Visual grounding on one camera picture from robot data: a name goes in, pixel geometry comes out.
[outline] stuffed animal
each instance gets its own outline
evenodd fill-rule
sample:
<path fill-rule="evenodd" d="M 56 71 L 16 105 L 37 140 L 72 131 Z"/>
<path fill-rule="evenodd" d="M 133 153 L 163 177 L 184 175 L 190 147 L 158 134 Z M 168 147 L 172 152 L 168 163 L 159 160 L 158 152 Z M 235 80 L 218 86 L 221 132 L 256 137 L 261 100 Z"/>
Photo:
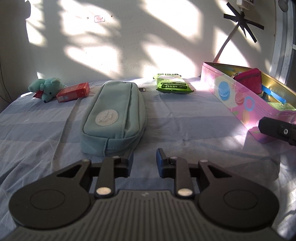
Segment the stuffed animal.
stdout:
<path fill-rule="evenodd" d="M 30 92 L 43 92 L 41 99 L 44 103 L 49 102 L 59 91 L 66 86 L 58 78 L 38 79 L 28 87 Z"/>

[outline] wire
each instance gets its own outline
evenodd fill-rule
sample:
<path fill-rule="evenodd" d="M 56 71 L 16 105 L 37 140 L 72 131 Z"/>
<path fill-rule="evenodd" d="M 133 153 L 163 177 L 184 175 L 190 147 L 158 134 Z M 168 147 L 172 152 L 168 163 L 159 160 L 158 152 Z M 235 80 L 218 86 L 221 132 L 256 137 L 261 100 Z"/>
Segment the wire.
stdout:
<path fill-rule="evenodd" d="M 5 83 L 4 83 L 4 79 L 3 79 L 3 74 L 2 74 L 2 68 L 1 68 L 1 61 L 0 61 L 0 72 L 1 72 L 1 77 L 2 77 L 2 82 L 3 82 L 3 86 L 4 86 L 4 88 L 5 88 L 5 90 L 6 90 L 6 92 L 7 92 L 7 94 L 8 94 L 8 96 L 9 96 L 9 98 L 10 98 L 10 101 L 12 102 L 12 99 L 11 99 L 11 97 L 10 97 L 10 94 L 9 94 L 9 92 L 7 91 L 7 88 L 6 88 L 6 86 L 5 86 Z"/>
<path fill-rule="evenodd" d="M 221 55 L 223 49 L 225 48 L 225 46 L 229 42 L 229 40 L 233 37 L 233 35 L 237 31 L 238 27 L 239 27 L 239 23 L 234 27 L 234 29 L 229 34 L 228 38 L 225 40 L 224 44 L 222 45 L 222 47 L 220 48 L 219 52 L 217 53 L 216 57 L 213 60 L 214 63 L 216 63 L 218 61 L 218 59 L 220 58 L 220 55 Z"/>

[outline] bolt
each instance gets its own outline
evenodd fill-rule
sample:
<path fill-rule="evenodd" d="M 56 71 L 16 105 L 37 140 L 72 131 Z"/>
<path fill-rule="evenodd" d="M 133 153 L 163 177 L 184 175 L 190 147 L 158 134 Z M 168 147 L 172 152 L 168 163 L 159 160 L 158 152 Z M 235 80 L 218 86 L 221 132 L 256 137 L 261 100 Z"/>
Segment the bolt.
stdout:
<path fill-rule="evenodd" d="M 101 187 L 96 190 L 99 195 L 108 195 L 111 193 L 111 189 L 107 187 Z"/>
<path fill-rule="evenodd" d="M 178 190 L 178 194 L 183 197 L 191 196 L 192 193 L 193 193 L 193 191 L 188 188 L 181 188 Z"/>

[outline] pink tin box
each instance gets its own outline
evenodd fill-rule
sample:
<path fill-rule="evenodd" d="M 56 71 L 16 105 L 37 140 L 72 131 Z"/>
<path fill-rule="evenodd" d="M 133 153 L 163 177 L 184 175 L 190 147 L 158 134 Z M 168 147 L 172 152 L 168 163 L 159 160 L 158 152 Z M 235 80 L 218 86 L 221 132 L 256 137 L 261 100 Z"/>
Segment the pink tin box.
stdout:
<path fill-rule="evenodd" d="M 235 73 L 241 73 L 249 69 L 248 67 L 205 62 L 202 66 L 201 82 L 208 85 L 209 91 L 243 123 L 257 141 L 266 143 L 274 140 L 274 138 L 260 133 L 258 129 L 259 120 L 266 116 L 295 124 L 296 110 L 276 109 L 260 96 L 231 78 Z M 262 85 L 286 99 L 287 103 L 293 107 L 296 107 L 296 93 L 294 91 L 269 75 L 263 72 L 261 74 Z M 279 103 L 271 96 L 268 96 L 268 98 L 272 105 Z"/>

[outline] blue macaron print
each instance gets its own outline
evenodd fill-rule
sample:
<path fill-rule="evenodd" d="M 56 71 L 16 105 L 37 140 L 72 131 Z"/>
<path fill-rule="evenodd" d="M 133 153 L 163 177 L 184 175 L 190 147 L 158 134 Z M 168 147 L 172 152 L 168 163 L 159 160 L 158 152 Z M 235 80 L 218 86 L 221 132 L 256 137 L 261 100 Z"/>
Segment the blue macaron print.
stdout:
<path fill-rule="evenodd" d="M 228 100 L 230 96 L 229 84 L 225 81 L 222 81 L 218 87 L 218 93 L 222 100 Z"/>

